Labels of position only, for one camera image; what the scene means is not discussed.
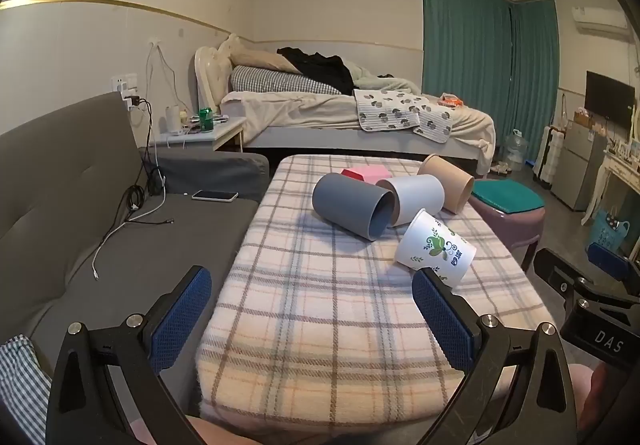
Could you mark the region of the white plastic cup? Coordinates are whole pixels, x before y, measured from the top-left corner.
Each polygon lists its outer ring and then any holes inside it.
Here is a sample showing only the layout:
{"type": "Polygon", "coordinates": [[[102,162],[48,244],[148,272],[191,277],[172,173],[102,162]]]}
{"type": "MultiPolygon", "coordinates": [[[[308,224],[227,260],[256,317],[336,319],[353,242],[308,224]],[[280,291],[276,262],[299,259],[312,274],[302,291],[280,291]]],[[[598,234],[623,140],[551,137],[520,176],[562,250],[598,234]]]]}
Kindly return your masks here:
{"type": "Polygon", "coordinates": [[[445,203],[445,190],[439,179],[431,174],[420,176],[395,176],[376,182],[379,187],[394,196],[394,206],[390,225],[400,226],[410,223],[416,213],[424,209],[434,216],[445,203]]]}

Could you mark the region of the white cup green print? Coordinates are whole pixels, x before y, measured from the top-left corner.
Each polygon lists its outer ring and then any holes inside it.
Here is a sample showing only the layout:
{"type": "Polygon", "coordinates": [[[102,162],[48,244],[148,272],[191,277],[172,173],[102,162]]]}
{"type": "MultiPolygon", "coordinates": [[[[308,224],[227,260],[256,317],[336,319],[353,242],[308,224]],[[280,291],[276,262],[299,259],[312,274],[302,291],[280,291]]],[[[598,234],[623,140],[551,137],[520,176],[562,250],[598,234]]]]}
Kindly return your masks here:
{"type": "Polygon", "coordinates": [[[429,267],[446,286],[456,288],[475,256],[472,243],[421,209],[402,236],[395,261],[413,271],[429,267]]]}

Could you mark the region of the beige plastic cup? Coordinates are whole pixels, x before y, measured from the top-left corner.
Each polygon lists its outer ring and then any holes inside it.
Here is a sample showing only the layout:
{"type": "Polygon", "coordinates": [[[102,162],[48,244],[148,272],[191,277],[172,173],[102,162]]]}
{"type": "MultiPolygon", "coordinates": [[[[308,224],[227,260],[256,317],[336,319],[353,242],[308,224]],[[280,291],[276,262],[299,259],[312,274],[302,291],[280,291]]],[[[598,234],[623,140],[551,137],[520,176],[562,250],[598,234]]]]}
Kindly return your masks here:
{"type": "Polygon", "coordinates": [[[444,209],[459,213],[468,202],[474,185],[474,178],[454,164],[437,155],[428,156],[420,165],[419,174],[435,176],[445,192],[444,209]]]}

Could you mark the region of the dark grey plastic cup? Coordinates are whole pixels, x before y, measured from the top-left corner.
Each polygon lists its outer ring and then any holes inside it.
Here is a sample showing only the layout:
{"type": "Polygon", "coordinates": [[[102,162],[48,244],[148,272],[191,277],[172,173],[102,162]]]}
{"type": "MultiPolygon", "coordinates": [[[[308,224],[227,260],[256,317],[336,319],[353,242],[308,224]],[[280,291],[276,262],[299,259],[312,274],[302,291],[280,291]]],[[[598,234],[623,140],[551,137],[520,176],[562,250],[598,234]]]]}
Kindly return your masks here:
{"type": "Polygon", "coordinates": [[[337,173],[322,176],[312,193],[318,216],[370,241],[379,239],[390,225],[394,203],[386,188],[337,173]]]}

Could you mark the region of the blue laundry basket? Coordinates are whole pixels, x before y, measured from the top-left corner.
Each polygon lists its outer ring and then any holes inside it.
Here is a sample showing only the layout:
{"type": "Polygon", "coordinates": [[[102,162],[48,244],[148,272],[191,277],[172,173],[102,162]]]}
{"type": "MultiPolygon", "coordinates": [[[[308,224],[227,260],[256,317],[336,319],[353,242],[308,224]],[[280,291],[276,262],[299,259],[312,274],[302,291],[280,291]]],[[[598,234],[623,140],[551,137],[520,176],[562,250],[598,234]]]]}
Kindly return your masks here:
{"type": "Polygon", "coordinates": [[[626,238],[630,228],[628,221],[621,221],[605,210],[599,210],[594,218],[587,246],[592,243],[616,252],[626,238]]]}

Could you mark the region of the checkered cloth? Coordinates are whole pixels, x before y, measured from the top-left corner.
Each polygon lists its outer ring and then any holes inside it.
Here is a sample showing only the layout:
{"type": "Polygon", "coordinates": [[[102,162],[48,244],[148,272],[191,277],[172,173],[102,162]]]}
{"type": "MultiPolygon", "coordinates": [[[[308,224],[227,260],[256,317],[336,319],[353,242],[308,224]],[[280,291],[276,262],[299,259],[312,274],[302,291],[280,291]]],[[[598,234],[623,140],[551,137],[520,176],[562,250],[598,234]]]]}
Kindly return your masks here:
{"type": "Polygon", "coordinates": [[[32,341],[16,335],[1,346],[1,402],[29,444],[46,443],[51,378],[41,369],[32,341]]]}

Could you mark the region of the white dresser table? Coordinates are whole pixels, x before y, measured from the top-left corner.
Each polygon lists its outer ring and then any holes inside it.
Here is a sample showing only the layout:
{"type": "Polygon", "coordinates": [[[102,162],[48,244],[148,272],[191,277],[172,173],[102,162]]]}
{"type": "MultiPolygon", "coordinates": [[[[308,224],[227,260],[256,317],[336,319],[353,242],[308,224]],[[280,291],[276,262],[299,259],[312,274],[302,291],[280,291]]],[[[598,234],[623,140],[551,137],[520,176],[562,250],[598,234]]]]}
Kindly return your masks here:
{"type": "Polygon", "coordinates": [[[580,224],[586,225],[594,218],[612,179],[622,182],[631,191],[639,194],[639,159],[631,154],[624,156],[619,152],[611,153],[605,150],[589,204],[580,224]]]}

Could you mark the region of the purple stool teal cushion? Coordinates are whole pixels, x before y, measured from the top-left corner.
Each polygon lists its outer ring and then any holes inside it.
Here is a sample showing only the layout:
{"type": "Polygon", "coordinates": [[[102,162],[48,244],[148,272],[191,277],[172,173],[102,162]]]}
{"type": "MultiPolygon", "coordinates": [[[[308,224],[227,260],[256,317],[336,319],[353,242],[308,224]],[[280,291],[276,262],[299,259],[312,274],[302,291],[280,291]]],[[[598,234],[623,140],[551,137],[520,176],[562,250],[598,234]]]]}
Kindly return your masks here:
{"type": "Polygon", "coordinates": [[[521,268],[527,272],[544,231],[546,208],[542,198],[513,180],[477,180],[469,204],[506,249],[525,248],[521,268]]]}

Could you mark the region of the silver mini fridge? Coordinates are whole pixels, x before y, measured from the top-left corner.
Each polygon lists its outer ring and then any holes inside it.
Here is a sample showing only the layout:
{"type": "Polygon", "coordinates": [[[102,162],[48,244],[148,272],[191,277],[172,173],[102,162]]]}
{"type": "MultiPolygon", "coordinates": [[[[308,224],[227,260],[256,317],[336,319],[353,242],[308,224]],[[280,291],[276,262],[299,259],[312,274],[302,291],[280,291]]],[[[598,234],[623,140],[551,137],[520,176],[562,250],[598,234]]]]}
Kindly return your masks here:
{"type": "Polygon", "coordinates": [[[571,122],[553,178],[551,193],[570,210],[584,212],[592,197],[608,139],[571,122]]]}

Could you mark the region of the water jug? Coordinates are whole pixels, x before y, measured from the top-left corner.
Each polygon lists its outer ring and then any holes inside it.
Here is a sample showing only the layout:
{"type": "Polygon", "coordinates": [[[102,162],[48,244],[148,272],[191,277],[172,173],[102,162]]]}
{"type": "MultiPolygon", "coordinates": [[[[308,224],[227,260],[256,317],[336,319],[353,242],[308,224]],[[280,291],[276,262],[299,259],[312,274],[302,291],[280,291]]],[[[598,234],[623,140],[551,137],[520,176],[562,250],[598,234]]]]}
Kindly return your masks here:
{"type": "Polygon", "coordinates": [[[502,161],[511,171],[520,171],[524,166],[528,141],[518,129],[513,129],[503,146],[502,161]]]}

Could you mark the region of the plaid blanket on table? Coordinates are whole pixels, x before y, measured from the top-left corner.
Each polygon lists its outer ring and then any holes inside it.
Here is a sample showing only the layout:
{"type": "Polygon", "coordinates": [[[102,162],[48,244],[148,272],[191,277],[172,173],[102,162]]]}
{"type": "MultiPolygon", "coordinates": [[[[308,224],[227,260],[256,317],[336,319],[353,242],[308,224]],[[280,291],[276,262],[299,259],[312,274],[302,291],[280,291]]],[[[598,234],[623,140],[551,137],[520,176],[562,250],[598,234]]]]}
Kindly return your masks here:
{"type": "Polygon", "coordinates": [[[200,413],[247,433],[363,431],[436,417],[452,369],[394,261],[401,230],[367,241],[321,219],[311,196],[357,157],[284,158],[198,350],[200,413]]]}

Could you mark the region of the grey sofa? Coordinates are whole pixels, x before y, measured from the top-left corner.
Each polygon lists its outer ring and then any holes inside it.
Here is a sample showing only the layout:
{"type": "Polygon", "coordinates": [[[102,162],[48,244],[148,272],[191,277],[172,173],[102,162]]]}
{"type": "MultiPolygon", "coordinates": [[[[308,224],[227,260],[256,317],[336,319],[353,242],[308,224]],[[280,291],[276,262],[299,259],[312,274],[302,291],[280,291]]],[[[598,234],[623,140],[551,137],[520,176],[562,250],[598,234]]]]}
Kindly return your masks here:
{"type": "Polygon", "coordinates": [[[1,335],[26,335],[52,369],[66,327],[145,312],[201,265],[219,291],[269,183],[265,157],[142,150],[115,94],[1,138],[1,335]],[[238,192],[199,202],[197,191],[238,192]]]}

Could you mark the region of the pink red geometric box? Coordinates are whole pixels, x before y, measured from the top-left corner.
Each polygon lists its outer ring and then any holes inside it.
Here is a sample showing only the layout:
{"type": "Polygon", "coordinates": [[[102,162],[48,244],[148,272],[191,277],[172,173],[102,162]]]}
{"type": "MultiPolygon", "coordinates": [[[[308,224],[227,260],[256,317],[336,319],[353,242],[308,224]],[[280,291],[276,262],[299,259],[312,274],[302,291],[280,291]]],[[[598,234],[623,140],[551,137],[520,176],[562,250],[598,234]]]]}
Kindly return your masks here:
{"type": "Polygon", "coordinates": [[[390,170],[382,165],[366,165],[342,170],[343,176],[348,178],[375,185],[378,181],[386,180],[392,177],[390,170]]]}

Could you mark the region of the teal curtain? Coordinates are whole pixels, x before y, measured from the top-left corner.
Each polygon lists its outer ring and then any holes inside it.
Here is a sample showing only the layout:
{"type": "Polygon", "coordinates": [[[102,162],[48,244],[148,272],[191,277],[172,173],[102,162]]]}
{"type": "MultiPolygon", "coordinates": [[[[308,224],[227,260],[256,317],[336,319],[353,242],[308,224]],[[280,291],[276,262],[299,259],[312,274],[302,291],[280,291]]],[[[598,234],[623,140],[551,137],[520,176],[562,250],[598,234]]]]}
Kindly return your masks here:
{"type": "Polygon", "coordinates": [[[423,14],[422,90],[491,116],[500,144],[520,130],[535,159],[559,87],[554,0],[423,0],[423,14]]]}

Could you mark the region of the air conditioner unit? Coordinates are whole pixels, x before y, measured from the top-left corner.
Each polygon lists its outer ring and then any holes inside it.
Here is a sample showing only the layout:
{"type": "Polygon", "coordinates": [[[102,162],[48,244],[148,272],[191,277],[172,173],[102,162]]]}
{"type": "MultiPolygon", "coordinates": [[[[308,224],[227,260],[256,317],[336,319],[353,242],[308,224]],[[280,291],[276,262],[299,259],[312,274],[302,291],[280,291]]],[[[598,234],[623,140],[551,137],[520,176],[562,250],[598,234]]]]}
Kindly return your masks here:
{"type": "Polygon", "coordinates": [[[602,8],[572,9],[573,20],[579,32],[596,37],[631,42],[632,33],[622,11],[602,8]]]}

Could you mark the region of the smartphone on sofa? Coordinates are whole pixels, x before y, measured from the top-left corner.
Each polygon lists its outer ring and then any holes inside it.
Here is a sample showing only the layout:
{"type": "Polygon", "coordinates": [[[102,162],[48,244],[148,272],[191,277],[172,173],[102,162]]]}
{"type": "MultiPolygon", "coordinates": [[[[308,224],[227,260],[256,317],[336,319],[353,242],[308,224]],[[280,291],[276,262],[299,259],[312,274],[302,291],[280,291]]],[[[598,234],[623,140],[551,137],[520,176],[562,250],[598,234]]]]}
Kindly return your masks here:
{"type": "Polygon", "coordinates": [[[239,197],[238,192],[221,192],[201,190],[194,193],[191,198],[199,202],[233,202],[239,197]]]}

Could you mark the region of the patterned white mat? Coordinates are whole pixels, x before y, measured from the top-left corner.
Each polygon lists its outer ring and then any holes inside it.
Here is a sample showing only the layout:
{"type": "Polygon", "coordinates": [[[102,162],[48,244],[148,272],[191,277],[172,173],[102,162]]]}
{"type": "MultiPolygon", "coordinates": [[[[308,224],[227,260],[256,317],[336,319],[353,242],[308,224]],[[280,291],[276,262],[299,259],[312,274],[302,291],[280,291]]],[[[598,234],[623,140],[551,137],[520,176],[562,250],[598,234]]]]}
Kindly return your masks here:
{"type": "Polygon", "coordinates": [[[451,110],[422,95],[402,91],[356,90],[360,128],[366,132],[409,130],[444,144],[454,125],[451,110]]]}

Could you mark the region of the white bedside table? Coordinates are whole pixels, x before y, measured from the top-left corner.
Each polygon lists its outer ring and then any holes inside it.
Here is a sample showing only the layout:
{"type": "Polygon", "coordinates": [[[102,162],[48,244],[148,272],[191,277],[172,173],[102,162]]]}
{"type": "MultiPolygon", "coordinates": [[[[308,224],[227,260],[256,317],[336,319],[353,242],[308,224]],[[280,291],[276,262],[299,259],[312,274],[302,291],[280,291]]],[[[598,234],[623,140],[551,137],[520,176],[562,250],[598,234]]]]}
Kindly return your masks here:
{"type": "Polygon", "coordinates": [[[242,152],[244,150],[244,117],[230,117],[226,122],[214,124],[212,131],[198,133],[169,134],[162,133],[154,142],[154,146],[180,145],[186,147],[189,144],[209,145],[216,152],[224,145],[233,142],[235,147],[242,152]]]}

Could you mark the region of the bed with beige sheets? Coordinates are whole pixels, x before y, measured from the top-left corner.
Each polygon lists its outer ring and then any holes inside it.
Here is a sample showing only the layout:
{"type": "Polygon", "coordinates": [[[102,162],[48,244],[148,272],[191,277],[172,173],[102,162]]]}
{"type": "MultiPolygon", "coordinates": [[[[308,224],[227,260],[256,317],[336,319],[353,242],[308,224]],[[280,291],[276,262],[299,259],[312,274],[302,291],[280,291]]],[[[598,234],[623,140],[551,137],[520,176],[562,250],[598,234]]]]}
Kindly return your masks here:
{"type": "Polygon", "coordinates": [[[488,114],[338,55],[252,50],[231,35],[198,48],[194,70],[198,104],[243,118],[244,139],[257,147],[436,154],[472,160],[480,176],[495,156],[488,114]]]}

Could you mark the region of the black clothing pile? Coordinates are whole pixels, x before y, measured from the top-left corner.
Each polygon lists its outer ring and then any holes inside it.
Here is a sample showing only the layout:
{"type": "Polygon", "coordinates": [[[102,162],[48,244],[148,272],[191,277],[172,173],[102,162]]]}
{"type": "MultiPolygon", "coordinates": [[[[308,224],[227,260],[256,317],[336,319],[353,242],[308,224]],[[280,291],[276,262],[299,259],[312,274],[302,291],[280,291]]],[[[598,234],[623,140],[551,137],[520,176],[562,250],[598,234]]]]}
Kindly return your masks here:
{"type": "Polygon", "coordinates": [[[307,54],[290,46],[277,49],[277,53],[286,58],[305,77],[326,83],[343,95],[352,95],[356,89],[352,74],[338,55],[326,57],[318,52],[307,54]]]}

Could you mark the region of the green can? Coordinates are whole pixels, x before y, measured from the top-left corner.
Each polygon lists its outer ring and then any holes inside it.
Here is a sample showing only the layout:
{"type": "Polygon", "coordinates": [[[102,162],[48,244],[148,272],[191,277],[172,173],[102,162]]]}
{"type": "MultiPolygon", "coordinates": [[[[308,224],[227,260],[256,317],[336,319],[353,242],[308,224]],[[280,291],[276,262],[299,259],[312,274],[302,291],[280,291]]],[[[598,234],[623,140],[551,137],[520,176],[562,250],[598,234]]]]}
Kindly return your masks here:
{"type": "Polygon", "coordinates": [[[212,131],[214,128],[214,112],[213,109],[206,107],[198,111],[198,123],[202,132],[212,131]]]}

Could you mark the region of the checkered pillow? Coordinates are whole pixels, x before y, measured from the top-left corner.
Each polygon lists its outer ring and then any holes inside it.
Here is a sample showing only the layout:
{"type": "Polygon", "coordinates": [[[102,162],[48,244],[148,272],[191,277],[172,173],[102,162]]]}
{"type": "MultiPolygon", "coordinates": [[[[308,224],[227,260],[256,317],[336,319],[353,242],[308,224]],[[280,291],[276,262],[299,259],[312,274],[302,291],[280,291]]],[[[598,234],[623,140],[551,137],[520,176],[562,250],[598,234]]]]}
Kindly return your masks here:
{"type": "Polygon", "coordinates": [[[230,89],[239,92],[340,94],[337,88],[302,75],[250,66],[235,66],[229,82],[230,89]]]}

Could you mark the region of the wall television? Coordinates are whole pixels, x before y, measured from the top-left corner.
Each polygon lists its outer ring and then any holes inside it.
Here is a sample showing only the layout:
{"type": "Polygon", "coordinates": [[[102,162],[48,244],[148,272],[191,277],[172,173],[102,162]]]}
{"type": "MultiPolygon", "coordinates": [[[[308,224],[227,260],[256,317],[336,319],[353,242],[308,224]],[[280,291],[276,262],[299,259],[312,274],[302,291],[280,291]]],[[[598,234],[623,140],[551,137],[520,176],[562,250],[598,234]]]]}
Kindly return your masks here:
{"type": "Polygon", "coordinates": [[[634,112],[634,88],[610,77],[587,72],[585,109],[629,131],[634,112]]]}

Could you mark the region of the wall power outlet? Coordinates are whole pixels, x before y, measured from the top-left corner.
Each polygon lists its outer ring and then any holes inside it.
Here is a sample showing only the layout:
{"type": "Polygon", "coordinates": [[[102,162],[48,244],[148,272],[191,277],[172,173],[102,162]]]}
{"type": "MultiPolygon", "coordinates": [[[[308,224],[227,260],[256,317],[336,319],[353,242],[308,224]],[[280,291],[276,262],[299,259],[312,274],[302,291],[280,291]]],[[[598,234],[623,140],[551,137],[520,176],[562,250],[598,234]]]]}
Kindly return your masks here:
{"type": "Polygon", "coordinates": [[[112,90],[118,92],[123,100],[138,96],[138,75],[125,74],[111,78],[112,90]]]}

